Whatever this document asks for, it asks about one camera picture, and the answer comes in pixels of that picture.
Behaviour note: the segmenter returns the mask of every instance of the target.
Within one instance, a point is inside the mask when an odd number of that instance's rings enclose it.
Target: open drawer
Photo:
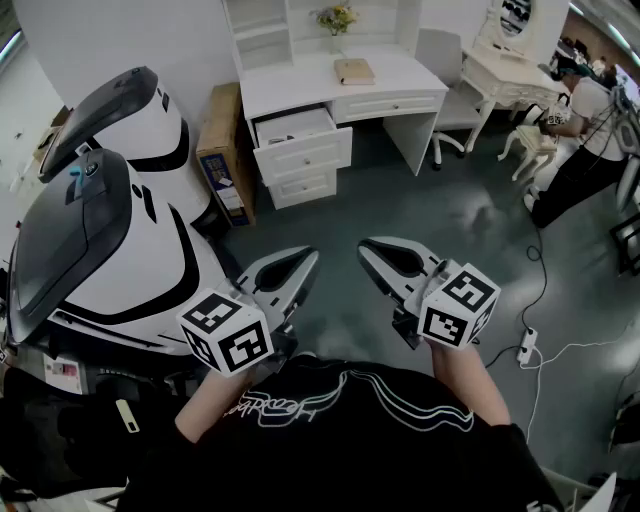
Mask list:
[[[351,165],[352,128],[337,129],[324,108],[257,122],[254,150],[268,187]]]

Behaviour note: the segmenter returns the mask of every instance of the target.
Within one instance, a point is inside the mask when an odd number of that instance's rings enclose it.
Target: white desk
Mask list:
[[[447,87],[397,45],[344,54],[366,58],[375,85],[340,85],[333,62],[343,57],[326,53],[297,56],[295,65],[250,72],[240,82],[254,154],[276,208],[335,194],[336,169],[351,165],[352,129],[336,126],[342,123],[384,118],[413,173],[422,166]],[[305,114],[296,117],[294,109],[314,106],[328,117],[309,113],[309,127],[302,129]],[[268,145],[279,132],[285,141]],[[295,138],[286,140],[288,134]]]
[[[561,93],[568,93],[562,82],[554,82],[531,62],[489,58],[474,49],[465,53],[462,80],[484,97],[480,108],[482,121],[469,136],[467,153],[473,151],[476,139],[497,103],[514,105],[514,113],[523,104],[535,103],[547,109],[558,101]]]

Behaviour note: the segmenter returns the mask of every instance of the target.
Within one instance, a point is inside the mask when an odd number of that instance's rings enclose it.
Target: black cable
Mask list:
[[[597,130],[595,130],[595,131],[594,131],[594,132],[589,136],[589,138],[587,139],[587,141],[586,141],[584,144],[582,144],[582,147],[584,147],[584,146],[587,144],[587,142],[589,142],[589,141],[591,140],[591,137],[593,137],[593,136],[594,136],[594,135],[595,135],[595,134],[600,130],[600,128],[602,128],[602,127],[604,126],[604,123],[606,123],[606,122],[609,120],[609,118],[613,115],[613,113],[614,113],[614,112],[615,112],[615,109],[614,109],[614,110],[612,110],[612,111],[609,113],[609,115],[607,116],[607,118],[606,118],[604,121],[602,121],[602,123],[600,124],[600,126],[598,126]],[[606,142],[606,143],[605,143],[605,145],[604,145],[604,148],[602,148],[602,151],[600,151],[600,154],[598,155],[598,158],[596,159],[596,161],[595,161],[595,162],[593,162],[593,163],[591,164],[591,167],[589,167],[589,169],[587,169],[587,172],[589,172],[591,169],[593,169],[593,168],[595,167],[595,165],[596,165],[596,164],[600,161],[600,159],[602,158],[602,155],[604,154],[604,152],[607,150],[607,147],[609,147],[609,142],[611,142],[611,137],[612,137],[612,135],[613,135],[613,129],[614,129],[614,128],[613,128],[613,126],[612,126],[612,127],[611,127],[611,131],[609,132],[609,137],[607,138],[607,142]]]
[[[602,112],[600,112],[600,113],[598,114],[598,116],[601,116],[602,114],[604,114],[604,113],[605,113],[607,110],[609,110],[609,109],[611,109],[611,112],[609,112],[609,115],[607,116],[607,118],[606,118],[604,121],[602,121],[602,122],[600,123],[600,126],[598,126],[595,130],[593,130],[593,132],[591,133],[591,135],[589,135],[589,137],[587,138],[587,140],[585,140],[585,141],[581,144],[581,146],[584,146],[585,144],[588,144],[588,143],[589,143],[589,141],[593,138],[593,136],[594,136],[596,133],[598,133],[598,132],[600,131],[600,129],[604,126],[604,123],[606,123],[606,122],[609,120],[609,118],[614,114],[614,112],[616,111],[616,105],[615,105],[615,103],[612,103],[612,104],[611,104],[611,105],[609,105],[607,108],[605,108]]]
[[[485,368],[488,370],[491,366],[493,366],[495,364],[495,362],[500,359],[500,356],[502,354],[504,354],[507,350],[511,350],[513,348],[520,348],[520,345],[511,345],[510,347],[507,348],[503,348],[500,352],[498,352],[498,355],[496,357],[493,358],[493,361],[491,361],[488,365],[485,366]]]
[[[527,330],[529,330],[529,325],[525,321],[524,315],[529,310],[529,308],[535,306],[538,302],[540,302],[545,292],[547,291],[547,284],[549,282],[549,278],[547,276],[547,267],[544,264],[544,258],[542,256],[543,254],[542,235],[540,234],[540,230],[537,227],[536,227],[536,234],[538,235],[539,248],[536,247],[535,245],[530,245],[529,247],[527,247],[527,258],[529,258],[529,261],[533,261],[533,262],[539,261],[540,264],[542,265],[542,272],[544,273],[544,286],[542,287],[542,292],[540,292],[540,295],[538,296],[538,298],[534,300],[531,304],[529,304],[526,308],[524,308],[522,310],[522,313],[520,313],[520,319],[522,320],[522,325],[524,325],[524,328]]]

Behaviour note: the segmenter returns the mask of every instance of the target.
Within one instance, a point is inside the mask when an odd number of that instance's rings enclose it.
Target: forearm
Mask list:
[[[452,350],[431,343],[436,379],[489,425],[510,425],[507,405],[475,347]]]
[[[581,133],[586,131],[588,123],[586,123],[582,117],[574,114],[564,124],[547,124],[545,127],[551,135],[559,135],[560,137],[578,137]]]
[[[210,371],[176,417],[176,427],[182,435],[192,443],[198,442],[249,386],[251,375],[248,370],[226,378]]]

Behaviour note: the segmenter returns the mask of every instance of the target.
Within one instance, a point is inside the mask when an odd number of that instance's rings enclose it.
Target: cardboard box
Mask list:
[[[42,163],[44,160],[47,151],[53,144],[53,141],[56,139],[58,132],[62,129],[64,123],[67,122],[69,116],[71,115],[70,110],[67,107],[62,107],[60,111],[56,114],[56,117],[51,121],[51,125],[46,129],[42,137],[40,138],[40,142],[36,146],[35,151],[33,152],[33,158],[36,162]]]
[[[242,116],[240,84],[214,87],[196,156],[231,226],[255,224],[258,169]]]

